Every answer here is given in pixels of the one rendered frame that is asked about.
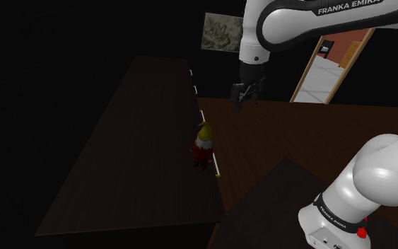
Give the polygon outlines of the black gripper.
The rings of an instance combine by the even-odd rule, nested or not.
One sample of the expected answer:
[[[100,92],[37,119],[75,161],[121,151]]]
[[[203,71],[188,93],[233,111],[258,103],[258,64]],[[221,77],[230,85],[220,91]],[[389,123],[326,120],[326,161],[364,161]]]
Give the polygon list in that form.
[[[239,77],[240,83],[234,83],[231,86],[230,102],[233,103],[233,112],[237,113],[241,109],[241,100],[243,99],[244,92],[250,86],[247,96],[253,105],[257,104],[258,91],[264,90],[265,80],[265,64],[248,64],[241,62]]]

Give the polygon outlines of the garden gnome figure yellow hat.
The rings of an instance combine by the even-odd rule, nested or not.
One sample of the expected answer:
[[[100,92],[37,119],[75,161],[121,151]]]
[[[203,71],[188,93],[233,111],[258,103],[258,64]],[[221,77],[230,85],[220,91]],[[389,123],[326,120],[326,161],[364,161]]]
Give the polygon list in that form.
[[[194,167],[205,170],[208,164],[213,161],[213,132],[211,125],[203,121],[199,124],[201,129],[197,132],[197,137],[190,146]]]

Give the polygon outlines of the wooden framed standing mirror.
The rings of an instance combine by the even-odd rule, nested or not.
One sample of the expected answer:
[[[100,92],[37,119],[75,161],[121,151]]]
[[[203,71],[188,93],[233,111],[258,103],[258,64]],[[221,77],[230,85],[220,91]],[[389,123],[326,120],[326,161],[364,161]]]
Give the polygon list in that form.
[[[322,36],[291,102],[328,104],[367,45],[373,28]]]

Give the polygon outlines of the dark wooden chest of drawers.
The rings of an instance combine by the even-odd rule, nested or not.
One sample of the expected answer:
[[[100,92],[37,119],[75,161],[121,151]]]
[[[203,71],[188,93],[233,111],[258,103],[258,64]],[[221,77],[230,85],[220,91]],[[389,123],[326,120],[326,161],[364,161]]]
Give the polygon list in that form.
[[[201,120],[184,59],[135,57],[36,236],[57,249],[207,249],[224,207],[189,150]]]

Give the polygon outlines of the grey marbled wall picture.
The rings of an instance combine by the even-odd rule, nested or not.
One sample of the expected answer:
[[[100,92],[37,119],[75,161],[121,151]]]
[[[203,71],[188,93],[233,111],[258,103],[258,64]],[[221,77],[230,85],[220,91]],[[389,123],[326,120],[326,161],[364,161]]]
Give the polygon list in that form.
[[[205,13],[202,50],[238,53],[241,38],[242,17]]]

